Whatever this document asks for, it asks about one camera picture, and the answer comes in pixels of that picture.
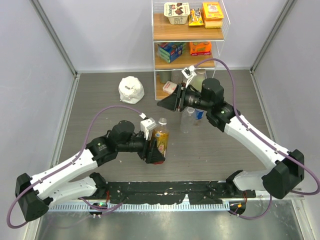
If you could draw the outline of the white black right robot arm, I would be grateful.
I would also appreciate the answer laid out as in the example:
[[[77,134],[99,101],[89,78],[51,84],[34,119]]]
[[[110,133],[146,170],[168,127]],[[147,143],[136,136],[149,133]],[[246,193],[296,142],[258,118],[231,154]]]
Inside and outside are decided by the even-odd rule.
[[[239,141],[262,162],[265,170],[238,170],[226,179],[225,190],[230,197],[252,190],[267,191],[272,197],[283,199],[304,179],[304,155],[297,149],[289,151],[278,145],[253,127],[225,101],[224,88],[216,78],[205,79],[200,92],[179,84],[157,106],[173,112],[187,107],[205,111],[213,127]]]

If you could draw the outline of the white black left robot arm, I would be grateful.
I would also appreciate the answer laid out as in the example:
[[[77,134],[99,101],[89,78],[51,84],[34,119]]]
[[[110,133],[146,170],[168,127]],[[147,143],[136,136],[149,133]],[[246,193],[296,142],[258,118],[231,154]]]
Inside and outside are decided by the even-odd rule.
[[[135,133],[134,124],[122,120],[55,167],[33,176],[19,175],[15,197],[25,221],[36,220],[49,208],[68,200],[90,196],[102,199],[107,193],[107,183],[99,173],[93,172],[78,181],[73,179],[116,159],[118,153],[137,153],[147,164],[163,163],[165,157],[158,150],[156,140],[149,138],[149,130],[155,127],[155,122],[149,118],[141,121],[140,127]]]

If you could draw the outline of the amber drink bottle red label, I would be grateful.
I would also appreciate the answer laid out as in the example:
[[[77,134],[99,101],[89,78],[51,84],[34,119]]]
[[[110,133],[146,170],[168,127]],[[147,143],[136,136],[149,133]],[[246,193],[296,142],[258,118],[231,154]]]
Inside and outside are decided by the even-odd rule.
[[[156,139],[157,149],[165,157],[169,141],[169,130],[166,118],[161,117],[159,119],[157,126],[153,129],[152,137]]]

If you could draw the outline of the clear Pepsi bottle blue label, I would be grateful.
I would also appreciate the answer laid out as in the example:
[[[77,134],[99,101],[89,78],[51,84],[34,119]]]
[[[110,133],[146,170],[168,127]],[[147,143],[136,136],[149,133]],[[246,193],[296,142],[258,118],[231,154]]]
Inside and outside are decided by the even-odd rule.
[[[194,125],[199,126],[203,122],[203,117],[205,115],[205,111],[201,109],[195,109],[195,121]]]

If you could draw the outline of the small clear bottle blue cap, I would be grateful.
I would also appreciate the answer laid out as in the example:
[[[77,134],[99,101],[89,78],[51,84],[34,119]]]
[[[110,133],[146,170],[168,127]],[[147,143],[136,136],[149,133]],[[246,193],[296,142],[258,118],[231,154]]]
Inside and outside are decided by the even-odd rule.
[[[182,133],[188,133],[195,121],[195,109],[186,107],[182,112],[180,121],[180,130]]]

